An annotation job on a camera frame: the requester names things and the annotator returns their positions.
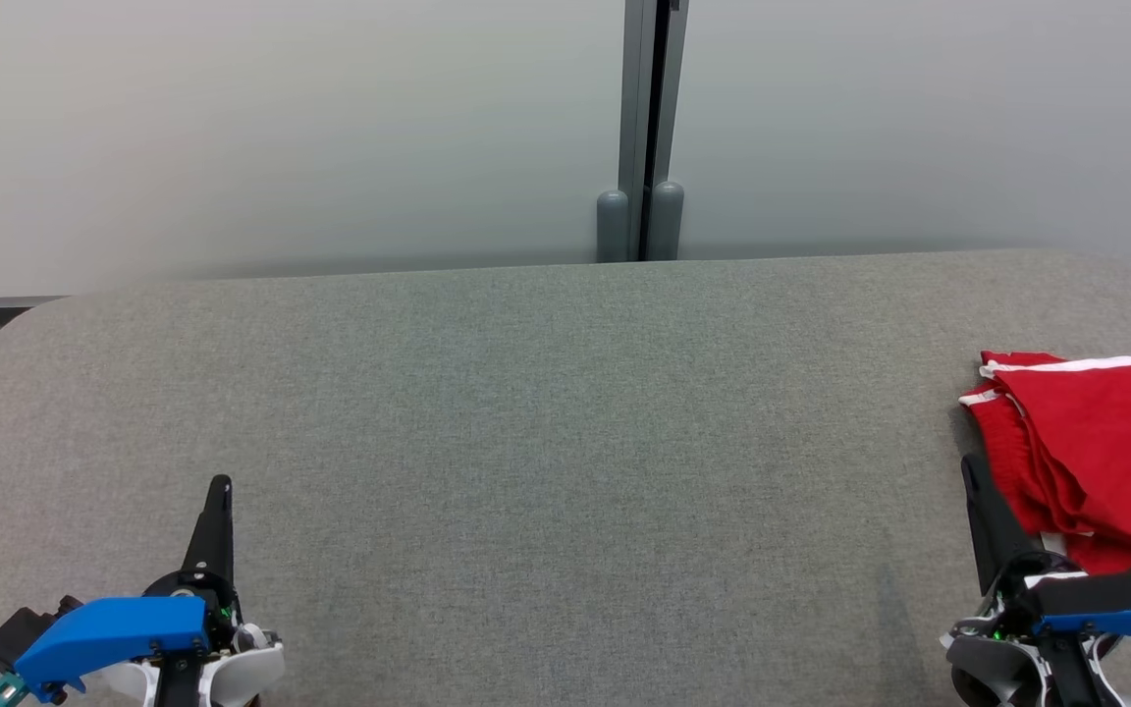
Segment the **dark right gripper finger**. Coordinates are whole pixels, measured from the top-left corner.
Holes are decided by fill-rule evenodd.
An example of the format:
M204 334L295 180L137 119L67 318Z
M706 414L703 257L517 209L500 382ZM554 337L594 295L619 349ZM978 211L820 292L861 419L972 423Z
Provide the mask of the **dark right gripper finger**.
M986 458L966 454L961 473L979 592L993 595L998 581L1009 587L1018 574L1038 567L1038 549L996 488Z

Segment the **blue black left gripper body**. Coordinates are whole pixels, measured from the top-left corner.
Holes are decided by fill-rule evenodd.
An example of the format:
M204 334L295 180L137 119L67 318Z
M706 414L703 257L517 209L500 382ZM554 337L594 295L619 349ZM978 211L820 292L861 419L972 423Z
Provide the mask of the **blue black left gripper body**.
M85 676L116 664L157 669L163 707L200 707L202 667L232 648L234 584L214 571L165 574L140 596L93 600L55 619L14 663L41 702L62 702Z

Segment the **grey cylindrical post bumper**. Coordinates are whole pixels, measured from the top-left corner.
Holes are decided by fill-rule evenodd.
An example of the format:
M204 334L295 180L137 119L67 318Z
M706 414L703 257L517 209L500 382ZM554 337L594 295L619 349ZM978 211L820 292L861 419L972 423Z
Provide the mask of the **grey cylindrical post bumper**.
M677 260L685 191L674 181L661 181L647 197L648 215L645 234L645 258L650 261Z
M628 260L629 198L620 190L601 193L596 200L597 262Z

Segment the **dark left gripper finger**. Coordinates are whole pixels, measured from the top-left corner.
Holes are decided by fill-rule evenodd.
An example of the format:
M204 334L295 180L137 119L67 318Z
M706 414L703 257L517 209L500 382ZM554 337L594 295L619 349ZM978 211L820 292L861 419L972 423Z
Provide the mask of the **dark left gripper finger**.
M217 474L208 483L197 516L179 583L188 587L224 587L234 580L233 483Z

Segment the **red shorts with white stripes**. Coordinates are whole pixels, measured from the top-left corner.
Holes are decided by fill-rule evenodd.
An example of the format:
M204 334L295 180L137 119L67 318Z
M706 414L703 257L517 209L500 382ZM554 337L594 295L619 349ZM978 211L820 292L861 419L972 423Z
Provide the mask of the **red shorts with white stripes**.
M1085 524L1131 538L1131 356L983 351L979 376L1024 413L1051 494Z

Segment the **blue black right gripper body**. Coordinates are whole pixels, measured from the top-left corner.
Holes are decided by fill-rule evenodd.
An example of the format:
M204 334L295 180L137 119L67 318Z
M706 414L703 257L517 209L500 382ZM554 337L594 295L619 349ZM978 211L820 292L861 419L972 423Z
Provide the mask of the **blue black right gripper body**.
M982 596L977 614L943 636L955 692L966 707L1131 707L1104 659L1131 639L1131 570L1085 574L1065 559Z

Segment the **grey fabric upholstered surface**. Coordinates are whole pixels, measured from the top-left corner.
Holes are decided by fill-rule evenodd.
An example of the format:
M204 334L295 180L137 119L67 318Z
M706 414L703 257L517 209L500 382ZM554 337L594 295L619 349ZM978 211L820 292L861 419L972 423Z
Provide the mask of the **grey fabric upholstered surface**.
M0 624L233 478L265 707L947 707L983 350L1131 354L1045 251L137 286L0 331Z

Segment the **red white Bulls jersey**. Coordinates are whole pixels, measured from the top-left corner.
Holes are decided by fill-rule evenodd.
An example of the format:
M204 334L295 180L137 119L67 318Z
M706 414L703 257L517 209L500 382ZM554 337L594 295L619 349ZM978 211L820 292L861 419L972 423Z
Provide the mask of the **red white Bulls jersey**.
M1074 517L1056 495L1050 466L1036 452L1024 413L1001 388L979 385L959 399L977 421L999 493L1024 534L1087 574L1131 569L1131 538Z

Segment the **grey vertical partition post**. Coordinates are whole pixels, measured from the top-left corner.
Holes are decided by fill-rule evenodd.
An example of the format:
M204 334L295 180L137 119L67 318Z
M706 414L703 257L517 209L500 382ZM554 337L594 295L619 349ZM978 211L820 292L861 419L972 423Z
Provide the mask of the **grey vertical partition post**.
M629 198L627 261L648 261L647 197L661 181L674 181L670 170L690 3L624 0L616 190Z

